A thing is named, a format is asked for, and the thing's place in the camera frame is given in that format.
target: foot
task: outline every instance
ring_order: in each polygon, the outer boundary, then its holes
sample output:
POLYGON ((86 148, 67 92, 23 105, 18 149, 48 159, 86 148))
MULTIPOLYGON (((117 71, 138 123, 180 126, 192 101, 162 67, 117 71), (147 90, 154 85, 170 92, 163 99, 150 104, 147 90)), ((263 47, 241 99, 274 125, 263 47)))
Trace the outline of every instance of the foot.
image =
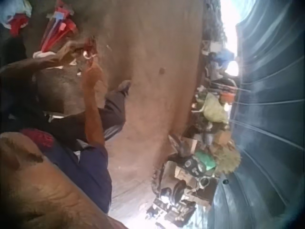
POLYGON ((125 96, 127 96, 131 84, 132 84, 132 81, 131 81, 131 80, 124 80, 124 81, 118 86, 118 91, 119 91, 119 92, 122 92, 125 96))

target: dirt ground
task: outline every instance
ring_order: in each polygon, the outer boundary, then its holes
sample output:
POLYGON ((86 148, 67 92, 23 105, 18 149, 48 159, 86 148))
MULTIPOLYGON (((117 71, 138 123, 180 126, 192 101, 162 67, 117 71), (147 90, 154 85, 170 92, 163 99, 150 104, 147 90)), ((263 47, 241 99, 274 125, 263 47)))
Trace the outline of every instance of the dirt ground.
MULTIPOLYGON (((28 56, 39 50, 55 0, 30 0, 33 11, 23 31, 28 56)), ((75 10, 79 35, 96 35, 108 90, 131 79, 126 124, 107 142, 113 183, 110 216, 133 227, 154 198, 153 167, 171 151, 167 135, 181 133, 188 121, 208 8, 204 0, 65 0, 75 10)), ((37 75, 46 110, 83 110, 77 68, 37 75)), ((99 84, 103 106, 107 88, 99 84)))

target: dark trousers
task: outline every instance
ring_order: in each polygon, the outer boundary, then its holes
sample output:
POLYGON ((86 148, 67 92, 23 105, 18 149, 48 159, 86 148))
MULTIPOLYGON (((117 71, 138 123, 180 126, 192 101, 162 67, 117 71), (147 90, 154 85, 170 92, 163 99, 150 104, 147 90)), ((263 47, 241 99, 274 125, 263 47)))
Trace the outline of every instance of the dark trousers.
MULTIPOLYGON (((21 37, 10 38, 1 48, 1 65, 26 59, 25 47, 21 37)), ((14 98, 13 106, 9 113, 21 120, 24 127, 37 128, 52 134, 58 141, 70 149, 80 150, 80 144, 77 139, 87 142, 84 126, 84 112, 70 115, 62 119, 53 119, 51 123, 45 117, 44 112, 37 101, 35 85, 33 85, 31 76, 20 76, 17 82, 1 79, 1 89, 8 91, 14 98)), ((102 126, 104 129, 105 140, 109 140, 120 132, 125 124, 125 93, 112 91, 105 96, 105 107, 99 108, 102 126)), ((6 120, 1 114, 1 128, 8 126, 4 123, 6 120)))

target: hand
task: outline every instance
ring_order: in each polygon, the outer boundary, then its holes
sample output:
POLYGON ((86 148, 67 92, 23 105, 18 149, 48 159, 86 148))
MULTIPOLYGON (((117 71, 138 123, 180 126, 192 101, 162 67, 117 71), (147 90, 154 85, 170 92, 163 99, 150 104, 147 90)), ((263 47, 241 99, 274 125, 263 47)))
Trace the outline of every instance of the hand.
POLYGON ((96 82, 102 80, 102 77, 102 68, 99 66, 96 60, 93 60, 92 65, 81 73, 81 83, 83 89, 93 89, 96 82))
POLYGON ((83 42, 68 41, 56 54, 58 65, 70 64, 74 59, 81 56, 85 44, 83 42))

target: pile of junk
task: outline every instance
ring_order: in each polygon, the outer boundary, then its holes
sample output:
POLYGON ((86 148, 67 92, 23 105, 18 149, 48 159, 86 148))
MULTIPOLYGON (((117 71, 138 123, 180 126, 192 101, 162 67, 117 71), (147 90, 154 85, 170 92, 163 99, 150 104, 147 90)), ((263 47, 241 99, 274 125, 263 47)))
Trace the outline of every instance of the pile of junk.
POLYGON ((218 182, 229 184, 222 175, 234 172, 240 165, 241 155, 232 139, 230 114, 225 109, 232 103, 226 95, 235 96, 236 91, 210 85, 197 88, 189 126, 182 135, 168 135, 173 152, 154 172, 152 190, 156 198, 146 219, 153 220, 157 228, 182 228, 196 208, 208 211, 218 182))

